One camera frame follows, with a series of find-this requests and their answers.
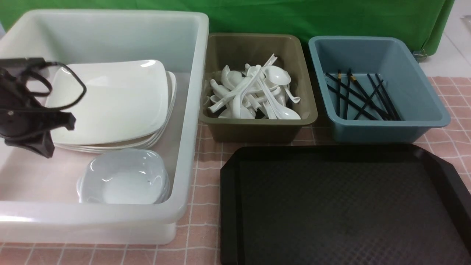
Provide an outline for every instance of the plastic bin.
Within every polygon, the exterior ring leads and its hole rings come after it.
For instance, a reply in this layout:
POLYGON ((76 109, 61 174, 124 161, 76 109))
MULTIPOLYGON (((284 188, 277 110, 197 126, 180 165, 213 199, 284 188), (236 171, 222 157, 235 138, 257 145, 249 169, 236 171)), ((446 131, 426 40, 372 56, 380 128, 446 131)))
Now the plastic bin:
MULTIPOLYGON (((444 127, 450 123, 445 106, 402 41, 382 37, 319 36, 309 41, 309 49, 336 141, 411 143, 430 128, 444 127), (358 111, 350 107, 349 119, 340 118, 334 109, 337 95, 327 88, 327 84, 336 88, 336 82, 325 74, 337 76, 338 69, 347 73, 349 68, 368 95, 373 92, 373 87, 366 74, 372 74, 377 84, 374 74, 378 73, 384 79, 386 90, 402 121, 353 120, 351 115, 356 115, 358 111)), ((356 97, 350 95, 349 98, 363 106, 363 102, 356 97)), ((382 107, 377 97, 374 97, 374 102, 382 107)), ((366 110, 375 114, 370 108, 366 110)))
POLYGON ((317 108, 300 41, 291 35, 215 33, 208 38, 205 69, 206 85, 201 103, 200 120, 206 123, 213 139, 220 142, 291 142, 301 127, 317 119, 317 108), (292 108, 301 120, 219 119, 207 110, 212 95, 209 80, 220 83, 224 66, 242 71, 246 63, 263 65, 272 54, 278 56, 276 66, 291 78, 291 91, 301 97, 292 108))
POLYGON ((205 14, 155 10, 36 10, 18 20, 0 40, 0 58, 66 64, 157 59, 175 74, 175 107, 151 148, 165 162, 171 195, 156 205, 79 204, 75 184, 95 154, 56 148, 45 159, 0 144, 0 241, 173 240, 188 202, 208 28, 205 14))

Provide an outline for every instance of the chopsticks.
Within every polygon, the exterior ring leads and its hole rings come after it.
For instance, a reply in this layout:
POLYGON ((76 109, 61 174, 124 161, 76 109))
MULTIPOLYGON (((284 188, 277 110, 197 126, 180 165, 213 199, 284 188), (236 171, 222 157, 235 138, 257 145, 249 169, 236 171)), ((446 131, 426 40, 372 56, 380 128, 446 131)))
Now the chopsticks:
MULTIPOLYGON (((348 104, 350 104, 350 106, 352 106, 353 108, 355 108, 356 110, 361 110, 361 107, 358 106, 357 104, 355 104, 353 101, 347 99, 347 97, 345 97, 344 95, 340 94, 340 92, 338 92, 337 90, 335 90, 333 87, 331 87, 330 85, 327 85, 327 87, 335 92, 337 94, 337 96, 339 98, 342 98, 343 100, 345 100, 346 102, 348 102, 348 104)), ((375 118, 373 115, 369 114, 368 112, 364 112, 363 115, 365 115, 367 118, 369 118, 370 120, 378 120, 377 118, 375 118)))
MULTIPOLYGON (((327 77, 329 77, 330 79, 334 80, 337 82, 337 79, 335 77, 333 77, 331 74, 329 73, 326 73, 327 77)), ((351 89, 350 87, 347 87, 344 83, 341 83, 340 84, 341 87, 345 88, 347 91, 349 91, 352 95, 354 95, 356 98, 358 98, 359 100, 363 101, 364 103, 366 102, 366 98, 363 97, 362 95, 360 95, 358 92, 356 92, 355 90, 351 89)), ((376 112, 378 112, 378 114, 383 117, 387 117, 387 118, 391 118, 392 117, 384 110, 382 110, 381 108, 377 107, 375 104, 372 104, 372 102, 369 103, 369 107, 371 107, 372 109, 374 109, 376 112)))
POLYGON ((337 99, 336 99, 337 104, 335 106, 336 107, 335 112, 339 117, 343 119, 348 119, 348 108, 349 106, 352 106, 355 110, 358 111, 358 113, 354 116, 353 120, 358 120, 362 115, 364 115, 366 118, 370 120, 378 120, 377 117, 367 112, 366 110, 367 107, 370 107, 372 110, 374 110, 382 120, 386 120, 386 121, 400 121, 401 120, 398 111, 396 110, 388 92, 386 91, 384 80, 382 80, 378 74, 375 74, 375 77, 378 81, 377 85, 372 79, 371 75, 366 74, 373 88, 373 92, 370 95, 368 95, 368 93, 366 92, 362 84, 358 81, 358 79, 352 73, 351 69, 349 69, 347 72, 347 85, 345 85, 341 81, 342 73, 340 70, 337 71, 337 78, 332 76, 330 73, 326 73, 325 75, 328 78, 335 81, 336 83, 336 89, 330 85, 327 85, 327 86, 328 86, 328 89, 334 92, 335 95, 337 96, 337 99), (354 88, 356 88, 359 92, 356 92, 355 90, 353 90, 350 87, 350 83, 353 83, 354 88), (346 95, 342 94, 341 92, 342 87, 346 90, 347 92, 346 95), (349 98, 350 94, 352 94, 357 99, 362 101, 363 105, 360 107, 355 102, 353 102, 349 98), (380 103, 376 102, 375 104, 374 102, 375 97, 379 98, 380 103), (341 110, 340 99, 344 100, 343 114, 341 114, 340 112, 341 110))

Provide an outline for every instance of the white plastic bin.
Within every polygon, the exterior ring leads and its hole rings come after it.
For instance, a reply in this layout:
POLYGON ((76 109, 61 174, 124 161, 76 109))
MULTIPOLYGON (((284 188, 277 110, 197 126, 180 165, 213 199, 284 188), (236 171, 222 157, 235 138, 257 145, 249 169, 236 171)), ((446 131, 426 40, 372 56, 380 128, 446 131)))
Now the white plastic bin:
MULTIPOLYGON (((0 58, 67 64, 157 59, 177 77, 170 122, 152 148, 170 198, 159 205, 79 204, 76 180, 95 156, 56 148, 46 159, 0 144, 0 241, 165 244, 187 208, 209 20, 150 10, 35 10, 0 40, 0 58)), ((49 71, 49 80, 54 74, 49 71)))

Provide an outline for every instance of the chopstick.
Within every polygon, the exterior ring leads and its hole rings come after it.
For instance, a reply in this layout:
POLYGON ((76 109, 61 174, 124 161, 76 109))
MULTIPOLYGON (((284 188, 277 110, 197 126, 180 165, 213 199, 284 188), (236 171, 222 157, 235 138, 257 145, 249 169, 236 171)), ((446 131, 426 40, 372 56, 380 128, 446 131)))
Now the chopstick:
MULTIPOLYGON (((373 79, 371 78, 370 74, 367 74, 368 79, 370 80, 370 83, 373 87, 376 87, 376 84, 374 83, 373 79)), ((378 97, 380 98, 381 103, 383 104, 384 108, 388 112, 388 114, 391 116, 391 120, 396 120, 396 117, 394 116, 394 113, 391 110, 391 107, 389 104, 384 100, 384 97, 382 96, 381 92, 378 91, 378 97)))
POLYGON ((368 97, 368 100, 367 102, 363 105, 363 107, 361 107, 361 110, 358 112, 358 114, 355 116, 355 118, 353 118, 354 120, 358 120, 358 118, 360 118, 360 116, 362 115, 363 111, 365 110, 365 108, 368 106, 368 103, 373 100, 373 97, 376 93, 379 93, 379 87, 380 85, 377 85, 374 88, 374 91, 373 93, 371 93, 371 95, 368 97))
MULTIPOLYGON (((337 71, 337 92, 341 95, 340 84, 342 83, 342 72, 340 69, 337 71)), ((340 97, 337 97, 337 115, 340 117, 340 97)))
MULTIPOLYGON (((374 74, 374 75, 376 76, 376 79, 378 79, 378 81, 379 81, 380 80, 379 75, 378 74, 374 74)), ((383 84, 381 83, 380 85, 381 85, 381 89, 384 93, 384 96, 386 97, 386 100, 388 101, 388 104, 389 104, 389 106, 392 110, 393 115, 395 116, 397 121, 401 121, 401 117, 399 117, 399 113, 396 110, 396 108, 394 107, 394 104, 392 103, 391 98, 389 97, 389 94, 386 92, 386 89, 384 88, 383 84)))
MULTIPOLYGON (((352 69, 349 69, 349 72, 347 73, 347 99, 349 99, 350 96, 350 75, 352 74, 352 69)), ((343 118, 347 119, 349 115, 349 105, 347 102, 345 102, 345 107, 343 109, 343 118)))
MULTIPOLYGON (((327 77, 329 77, 330 79, 334 80, 337 82, 337 79, 335 77, 333 77, 331 74, 329 73, 326 73, 325 74, 327 77)), ((360 95, 358 92, 356 92, 355 90, 347 87, 344 83, 341 83, 340 86, 342 86, 343 88, 345 88, 347 91, 350 91, 350 93, 352 93, 352 95, 354 95, 355 97, 357 97, 359 100, 363 101, 363 103, 366 102, 366 98, 363 97, 362 95, 360 95)), ((393 117, 391 115, 389 115, 389 113, 387 113, 386 111, 382 110, 381 108, 379 108, 378 106, 376 106, 375 104, 371 104, 370 103, 370 107, 372 109, 374 109, 376 112, 378 112, 378 114, 381 116, 381 118, 383 120, 386 120, 386 119, 392 119, 393 117)))
MULTIPOLYGON (((340 94, 336 89, 334 89, 332 86, 330 85, 327 85, 327 87, 329 88, 330 91, 333 91, 334 93, 337 94, 337 96, 339 96, 340 98, 342 98, 343 100, 345 100, 346 102, 348 102, 353 108, 355 108, 356 110, 361 110, 361 107, 358 106, 357 104, 353 103, 351 100, 347 99, 347 97, 345 97, 344 95, 340 94)), ((364 111, 363 112, 363 115, 365 115, 368 119, 370 120, 373 120, 373 121, 377 121, 378 119, 375 118, 373 115, 369 114, 368 112, 364 111)))
MULTIPOLYGON (((363 96, 365 97, 365 99, 367 99, 367 98, 368 98, 368 94, 367 94, 366 91, 363 89, 363 87, 360 85, 360 83, 358 82, 358 80, 356 79, 356 77, 352 74, 352 75, 350 76, 350 79, 351 79, 352 82, 358 87, 358 90, 360 90, 360 92, 363 94, 363 96)), ((371 105, 371 106, 373 106, 373 105, 376 106, 376 104, 375 104, 374 102, 372 102, 372 101, 370 102, 370 105, 371 105)), ((381 116, 381 118, 382 118, 383 120, 385 120, 385 117, 383 117, 383 115, 381 115, 379 112, 378 112, 378 114, 381 116)))

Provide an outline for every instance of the floor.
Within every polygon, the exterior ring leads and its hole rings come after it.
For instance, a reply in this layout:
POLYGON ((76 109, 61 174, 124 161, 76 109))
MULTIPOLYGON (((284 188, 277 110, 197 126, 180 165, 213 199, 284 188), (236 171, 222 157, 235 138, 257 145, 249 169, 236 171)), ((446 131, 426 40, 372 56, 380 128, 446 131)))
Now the floor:
POLYGON ((420 63, 427 76, 471 77, 471 29, 465 15, 471 15, 471 1, 455 0, 437 52, 420 63))

